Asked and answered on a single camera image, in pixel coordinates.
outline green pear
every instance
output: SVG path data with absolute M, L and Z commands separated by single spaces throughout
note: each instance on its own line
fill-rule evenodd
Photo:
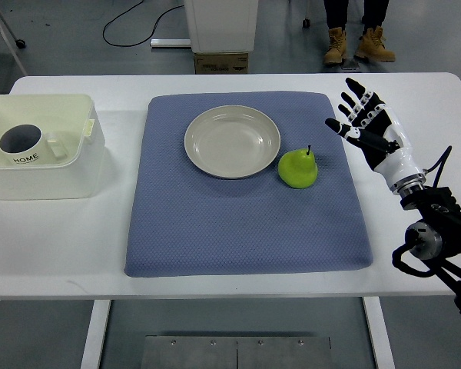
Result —
M 278 162 L 278 175 L 292 188 L 307 188 L 317 178 L 317 164 L 310 145 L 287 152 Z

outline white plate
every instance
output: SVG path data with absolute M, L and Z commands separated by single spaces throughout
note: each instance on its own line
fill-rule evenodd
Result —
M 274 122 L 256 109 L 225 105 L 198 115 L 184 135 L 187 156 L 202 171 L 242 178 L 265 169 L 280 149 Z

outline tan work boot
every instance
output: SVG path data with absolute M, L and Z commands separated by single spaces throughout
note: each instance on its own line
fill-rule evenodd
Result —
M 376 62 L 394 62 L 396 56 L 394 52 L 386 50 L 383 44 L 383 28 L 377 26 L 376 29 L 368 28 L 367 33 L 360 38 L 361 42 L 355 56 L 368 58 Z
M 323 64 L 341 64 L 347 52 L 347 34 L 341 27 L 332 28 L 330 34 L 330 48 L 323 58 Z

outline translucent bin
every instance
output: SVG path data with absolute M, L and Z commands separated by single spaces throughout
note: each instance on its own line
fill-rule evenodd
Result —
M 0 137 L 16 125 L 53 132 L 66 150 L 55 164 L 17 166 L 0 152 L 0 200 L 86 198 L 95 189 L 104 135 L 87 95 L 0 95 Z
M 252 52 L 258 0 L 184 0 L 195 53 Z

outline white mug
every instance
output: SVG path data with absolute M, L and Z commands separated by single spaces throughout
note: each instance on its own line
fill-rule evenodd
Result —
M 53 165 L 67 158 L 67 151 L 53 133 L 35 125 L 17 125 L 0 137 L 0 151 L 13 165 Z

